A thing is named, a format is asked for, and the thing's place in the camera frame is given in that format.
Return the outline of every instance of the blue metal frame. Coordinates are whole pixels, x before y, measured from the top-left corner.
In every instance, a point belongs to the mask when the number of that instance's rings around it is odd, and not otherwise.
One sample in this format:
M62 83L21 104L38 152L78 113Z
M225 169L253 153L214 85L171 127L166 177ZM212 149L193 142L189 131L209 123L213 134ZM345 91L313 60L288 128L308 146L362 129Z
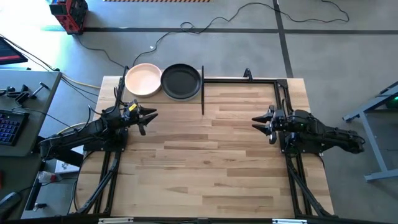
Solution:
M354 110L352 113L343 117L343 120L346 122L350 122L354 118L361 118L362 124L366 131L366 135L368 135L369 143L372 146L374 155L376 156L377 163L379 164L381 172L365 175L364 177L367 182L371 180L398 177L398 169L393 169L393 170L387 169L386 163L384 162L379 146L377 145L374 134L366 117L367 111L376 109L377 107L385 104L387 101L396 97L397 94L398 94L398 82L395 82L393 85L381 91L381 96L369 100L367 103L361 105L358 109Z

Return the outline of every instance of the wooden table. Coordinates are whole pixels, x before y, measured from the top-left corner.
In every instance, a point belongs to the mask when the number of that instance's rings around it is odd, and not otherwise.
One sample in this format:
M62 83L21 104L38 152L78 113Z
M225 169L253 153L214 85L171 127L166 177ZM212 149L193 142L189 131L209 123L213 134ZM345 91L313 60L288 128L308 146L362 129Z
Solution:
M104 77L97 111L114 104L113 87L118 81L119 77ZM309 110L304 81L287 81L293 109ZM197 99L179 103L163 94L139 100L142 106L157 108L159 115L146 128L146 136L136 126L129 130L112 216L294 216L279 144L270 145L268 137L251 127L252 117L275 104L272 85L207 83L205 115ZM93 153L81 169L76 192L79 207L98 185L103 157L103 152ZM333 213L321 161L304 154L303 164L308 187ZM302 204L302 194L298 195Z

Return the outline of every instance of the keyboard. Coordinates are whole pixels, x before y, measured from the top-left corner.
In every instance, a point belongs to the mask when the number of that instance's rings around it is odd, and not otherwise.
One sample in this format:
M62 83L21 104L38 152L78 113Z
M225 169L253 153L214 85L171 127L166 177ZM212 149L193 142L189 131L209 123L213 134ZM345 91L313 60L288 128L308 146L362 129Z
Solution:
M29 113L0 110L0 145L14 146L28 117Z

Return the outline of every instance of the black pan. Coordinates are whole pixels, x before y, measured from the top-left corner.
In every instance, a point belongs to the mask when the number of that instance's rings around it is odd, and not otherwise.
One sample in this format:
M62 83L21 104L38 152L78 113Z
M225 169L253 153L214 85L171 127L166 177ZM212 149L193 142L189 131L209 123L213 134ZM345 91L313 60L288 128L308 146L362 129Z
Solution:
M201 87L201 76L196 69L189 65L175 64L164 70L160 84L171 99L185 101L198 94Z

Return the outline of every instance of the concrete floor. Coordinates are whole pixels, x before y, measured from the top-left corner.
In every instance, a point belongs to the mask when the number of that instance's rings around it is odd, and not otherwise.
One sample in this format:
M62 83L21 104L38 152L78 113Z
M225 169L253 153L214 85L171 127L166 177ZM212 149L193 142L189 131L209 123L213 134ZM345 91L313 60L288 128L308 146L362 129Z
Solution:
M109 62L103 53L84 49L76 37L64 32L41 31L43 26L57 25L44 0L35 3L28 0L3 2L0 5L0 20L8 18L12 23L0 24L1 33L68 76L101 85L104 75L121 75L122 68ZM173 28L190 21L197 27L204 27L216 16L231 17L247 2L250 1L132 3L89 0L90 14L86 24L88 27ZM272 6L271 0L260 2ZM335 6L319 0L279 2L280 9L296 19L344 18ZM394 11L398 7L397 1L333 2L348 12L351 18L349 23L294 23L282 16L284 28L398 29L398 16ZM33 15L34 11L29 10L21 18L12 13L15 4L36 7L35 12L40 13ZM274 11L249 6L233 22L217 21L212 27L276 29L277 24ZM131 65L139 53L150 50L162 35L156 32L86 32L80 40L88 47L105 49L113 60L121 64ZM305 79L312 113L327 125L354 129L364 136L360 123L345 124L341 117L397 81L397 36L287 34L286 41L293 75ZM166 37L155 53L141 57L138 62L154 63L160 68L173 63L188 63L197 68L204 65L208 76L240 77L249 67L255 77L286 77L278 34L174 34ZM42 70L31 62L22 66ZM86 115L77 111L86 111L88 103L62 83L49 113L68 124L84 122ZM48 136L63 128L61 124L46 119L41 135ZM364 174L379 171L368 144L365 150L359 155L348 154L341 149L330 149L325 153L326 176L335 213L344 218L397 223L398 179L365 183ZM387 157L397 161L398 153L389 152ZM47 169L53 170L54 162L49 162ZM24 218L66 214L71 187L70 183L46 186L40 192L38 202L45 202L49 207L38 212L25 212Z

